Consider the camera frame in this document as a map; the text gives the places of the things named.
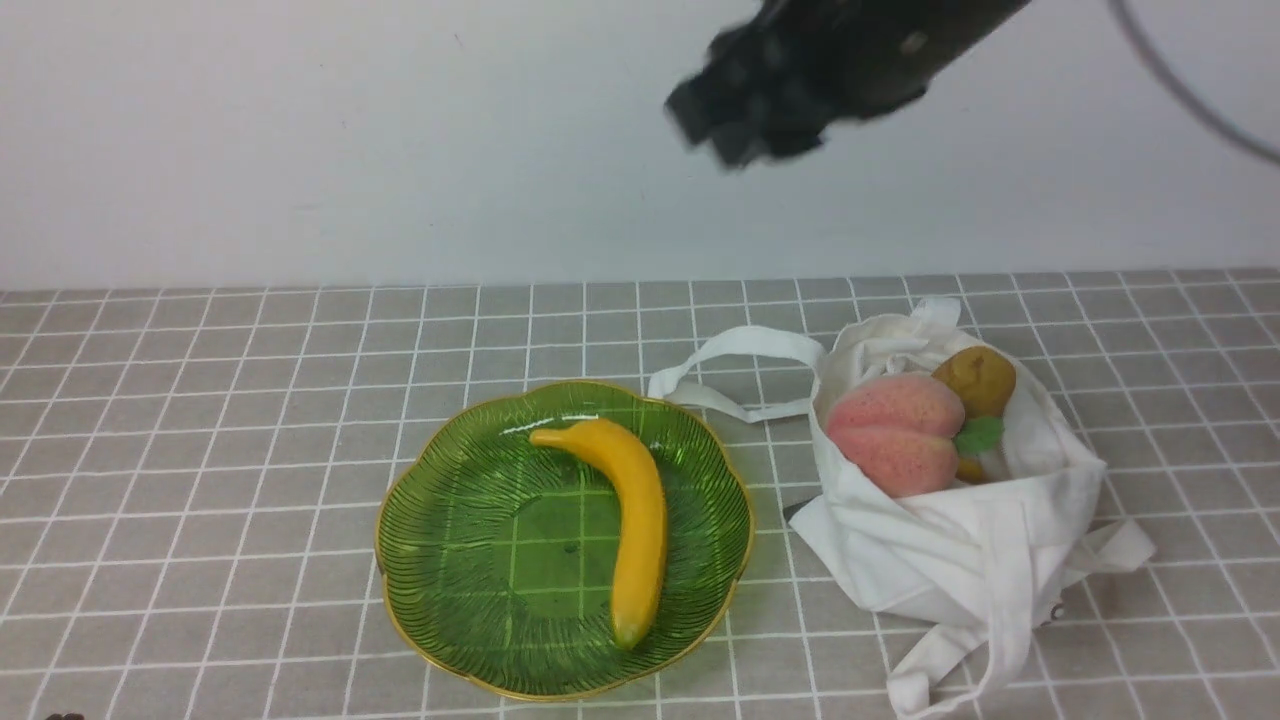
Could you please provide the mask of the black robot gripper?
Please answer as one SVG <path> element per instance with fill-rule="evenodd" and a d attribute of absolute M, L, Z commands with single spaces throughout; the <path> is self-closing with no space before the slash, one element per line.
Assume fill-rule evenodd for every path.
<path fill-rule="evenodd" d="M 728 169 L 817 150 L 826 129 L 893 114 L 1023 9 L 1020 1 L 765 1 L 721 31 L 666 110 Z"/>

